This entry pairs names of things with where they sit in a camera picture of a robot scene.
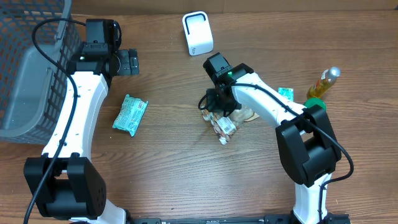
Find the beige snack pouch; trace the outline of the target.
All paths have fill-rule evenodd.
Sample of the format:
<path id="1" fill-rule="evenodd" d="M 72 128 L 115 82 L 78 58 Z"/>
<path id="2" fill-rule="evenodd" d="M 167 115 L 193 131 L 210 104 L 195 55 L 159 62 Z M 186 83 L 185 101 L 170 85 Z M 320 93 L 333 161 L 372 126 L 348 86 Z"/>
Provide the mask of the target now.
<path id="1" fill-rule="evenodd" d="M 209 112 L 208 110 L 203 110 L 202 115 L 205 121 L 211 123 L 222 145 L 226 145 L 244 123 L 251 122 L 259 117 L 257 113 L 244 105 L 240 110 L 234 110 L 227 117 L 224 117 L 222 112 Z"/>

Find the green wet wipes pack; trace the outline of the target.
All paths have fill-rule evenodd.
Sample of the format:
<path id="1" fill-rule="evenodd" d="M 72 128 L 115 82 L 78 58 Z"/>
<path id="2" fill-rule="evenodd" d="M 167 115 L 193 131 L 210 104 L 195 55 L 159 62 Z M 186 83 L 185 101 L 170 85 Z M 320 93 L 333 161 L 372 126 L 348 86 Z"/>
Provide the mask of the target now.
<path id="1" fill-rule="evenodd" d="M 134 137 L 147 105 L 148 101 L 143 101 L 127 94 L 123 100 L 121 110 L 114 120 L 113 128 L 127 131 L 131 137 Z"/>

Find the small teal gum pack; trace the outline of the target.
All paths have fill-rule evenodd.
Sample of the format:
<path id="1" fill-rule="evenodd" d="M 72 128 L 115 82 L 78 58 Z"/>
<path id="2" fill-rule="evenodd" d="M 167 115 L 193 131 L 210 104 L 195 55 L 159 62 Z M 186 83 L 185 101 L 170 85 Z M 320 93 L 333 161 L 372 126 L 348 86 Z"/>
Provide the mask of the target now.
<path id="1" fill-rule="evenodd" d="M 288 99 L 289 101 L 294 100 L 294 89 L 293 88 L 278 88 L 278 93 Z"/>

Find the green lid jar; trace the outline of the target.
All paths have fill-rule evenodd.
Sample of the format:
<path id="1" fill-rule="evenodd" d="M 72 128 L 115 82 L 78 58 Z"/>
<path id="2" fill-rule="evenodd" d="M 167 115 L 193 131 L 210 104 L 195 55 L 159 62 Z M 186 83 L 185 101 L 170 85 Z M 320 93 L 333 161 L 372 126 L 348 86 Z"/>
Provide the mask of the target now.
<path id="1" fill-rule="evenodd" d="M 304 106 L 307 108 L 311 108 L 315 105 L 320 106 L 321 108 L 323 108 L 325 111 L 327 110 L 326 104 L 325 102 L 320 99 L 320 98 L 309 98 L 305 103 Z"/>

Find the yellow liquid plastic bottle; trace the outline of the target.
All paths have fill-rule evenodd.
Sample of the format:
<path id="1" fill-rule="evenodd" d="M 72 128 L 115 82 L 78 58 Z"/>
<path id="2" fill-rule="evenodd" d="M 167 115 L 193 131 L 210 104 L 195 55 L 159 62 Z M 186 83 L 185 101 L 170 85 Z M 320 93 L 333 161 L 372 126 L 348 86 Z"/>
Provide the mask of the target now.
<path id="1" fill-rule="evenodd" d="M 341 71 L 338 67 L 326 69 L 316 84 L 307 91 L 307 98 L 322 98 L 323 95 L 336 83 Z"/>

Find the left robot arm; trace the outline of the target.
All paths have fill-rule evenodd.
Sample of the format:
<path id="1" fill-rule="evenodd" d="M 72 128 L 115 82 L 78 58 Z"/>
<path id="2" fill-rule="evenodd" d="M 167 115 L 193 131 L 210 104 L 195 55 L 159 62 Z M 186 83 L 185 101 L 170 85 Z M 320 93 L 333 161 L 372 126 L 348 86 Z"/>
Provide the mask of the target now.
<path id="1" fill-rule="evenodd" d="M 24 176 L 32 193 L 24 223 L 28 223 L 34 207 L 43 217 L 72 223 L 133 222 L 126 209 L 107 199 L 105 181 L 91 163 L 98 113 L 122 65 L 118 57 L 122 31 L 118 22 L 111 19 L 88 19 L 82 24 L 86 41 L 65 66 L 34 44 L 68 80 L 52 137 L 40 157 L 29 157 L 24 164 Z"/>

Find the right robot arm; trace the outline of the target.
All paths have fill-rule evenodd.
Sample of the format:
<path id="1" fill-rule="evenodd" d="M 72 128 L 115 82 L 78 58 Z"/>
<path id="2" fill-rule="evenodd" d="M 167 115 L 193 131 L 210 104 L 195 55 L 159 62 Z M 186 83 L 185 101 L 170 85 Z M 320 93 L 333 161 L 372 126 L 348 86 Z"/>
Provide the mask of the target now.
<path id="1" fill-rule="evenodd" d="M 328 181 L 341 159 L 326 111 L 306 107 L 283 97 L 267 86 L 246 64 L 232 67 L 220 54 L 203 64 L 214 83 L 198 107 L 220 141 L 231 135 L 254 114 L 275 129 L 282 167 L 295 183 L 295 205 L 290 223 L 334 223 L 326 209 Z"/>

